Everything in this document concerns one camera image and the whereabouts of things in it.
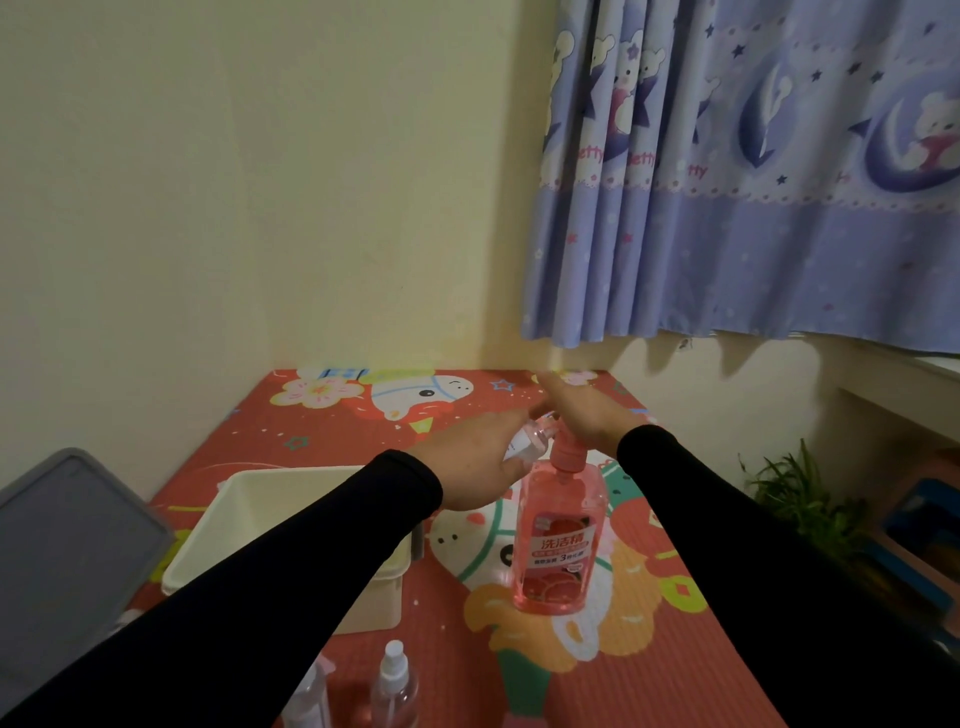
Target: curtain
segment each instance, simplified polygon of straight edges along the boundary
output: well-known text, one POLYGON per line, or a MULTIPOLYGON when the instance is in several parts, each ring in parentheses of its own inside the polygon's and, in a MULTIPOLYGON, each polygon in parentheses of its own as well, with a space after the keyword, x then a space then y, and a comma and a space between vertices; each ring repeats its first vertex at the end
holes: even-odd
POLYGON ((960 352, 960 3, 562 0, 522 333, 960 352))

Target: plastic spray bottle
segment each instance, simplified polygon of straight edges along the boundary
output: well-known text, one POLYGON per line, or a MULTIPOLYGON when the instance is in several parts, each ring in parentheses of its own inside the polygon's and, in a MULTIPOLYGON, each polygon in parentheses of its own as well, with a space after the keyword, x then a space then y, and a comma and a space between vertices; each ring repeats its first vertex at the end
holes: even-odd
POLYGON ((283 728, 333 728, 326 697, 326 675, 316 661, 306 671, 283 713, 283 728))
POLYGON ((563 422, 550 460, 523 478, 514 537, 514 604, 541 615, 579 612, 587 601, 607 515, 607 486, 587 448, 563 422))
POLYGON ((403 654, 403 643, 390 640, 370 690, 372 728, 415 728, 418 687, 417 675, 403 654))
POLYGON ((539 420, 530 420, 514 435, 503 459, 518 457, 532 463, 546 452, 550 438, 556 434, 557 421, 552 415, 547 414, 539 420))

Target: left hand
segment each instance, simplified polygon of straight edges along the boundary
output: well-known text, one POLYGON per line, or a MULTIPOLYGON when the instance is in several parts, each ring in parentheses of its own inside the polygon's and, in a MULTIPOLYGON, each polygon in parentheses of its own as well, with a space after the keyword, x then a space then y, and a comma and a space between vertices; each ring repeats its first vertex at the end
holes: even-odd
POLYGON ((481 508, 530 472, 529 463, 517 457, 504 460, 503 456, 517 431, 546 411, 546 404, 541 403, 529 410, 487 412, 440 430, 407 452, 440 480, 443 508, 481 508))

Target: potted plant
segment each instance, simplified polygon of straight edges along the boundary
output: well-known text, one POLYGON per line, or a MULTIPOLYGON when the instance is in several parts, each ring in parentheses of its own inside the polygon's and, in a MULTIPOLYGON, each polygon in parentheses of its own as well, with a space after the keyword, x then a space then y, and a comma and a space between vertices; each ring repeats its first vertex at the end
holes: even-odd
POLYGON ((817 462, 803 440, 798 457, 787 453, 776 462, 763 459, 766 467, 756 475, 750 475, 740 460, 747 493, 825 554, 848 562, 864 540, 859 526, 866 515, 866 501, 847 498, 831 504, 817 462))

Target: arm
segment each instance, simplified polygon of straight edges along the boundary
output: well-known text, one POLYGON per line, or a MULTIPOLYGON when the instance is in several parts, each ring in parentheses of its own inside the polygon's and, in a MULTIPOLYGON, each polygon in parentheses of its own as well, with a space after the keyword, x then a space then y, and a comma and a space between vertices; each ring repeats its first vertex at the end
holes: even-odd
POLYGON ((152 725, 271 725, 353 600, 442 496, 417 458, 382 453, 99 644, 0 725, 95 722, 120 704, 152 725))
POLYGON ((637 427, 616 454, 788 724, 955 710, 960 667, 946 653, 673 435, 637 427))

